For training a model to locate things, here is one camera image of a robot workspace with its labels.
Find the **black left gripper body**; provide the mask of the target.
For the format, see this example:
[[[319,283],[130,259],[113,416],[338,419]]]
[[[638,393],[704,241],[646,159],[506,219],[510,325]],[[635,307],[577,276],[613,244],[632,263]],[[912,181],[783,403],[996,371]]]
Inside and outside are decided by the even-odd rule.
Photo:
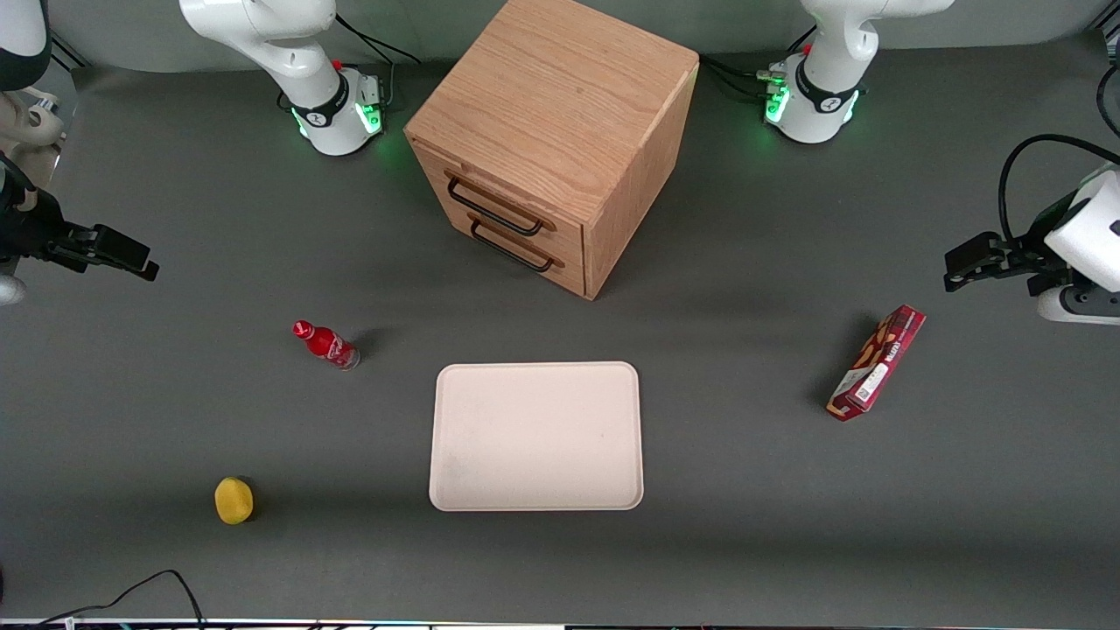
[[[1009,270],[1012,276],[1029,275],[1027,290],[1032,296],[1058,290],[1073,282],[1071,267],[1045,243],[1045,237],[1049,235],[1054,228],[1060,226],[1061,220],[1068,214],[1071,206],[1072,197],[1060,197],[1033,219],[1032,226],[1024,234],[1015,237],[1007,200],[1005,197],[997,200],[997,217],[1004,231],[1004,240],[1011,248],[1011,253],[1007,258]]]

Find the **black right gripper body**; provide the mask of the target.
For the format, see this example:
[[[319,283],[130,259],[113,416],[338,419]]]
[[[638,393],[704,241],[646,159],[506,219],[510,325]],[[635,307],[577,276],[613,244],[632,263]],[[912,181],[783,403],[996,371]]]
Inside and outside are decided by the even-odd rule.
[[[32,258],[56,263],[52,242],[67,235],[60,204],[44,188],[29,192],[15,179],[3,182],[1,192],[1,263]]]

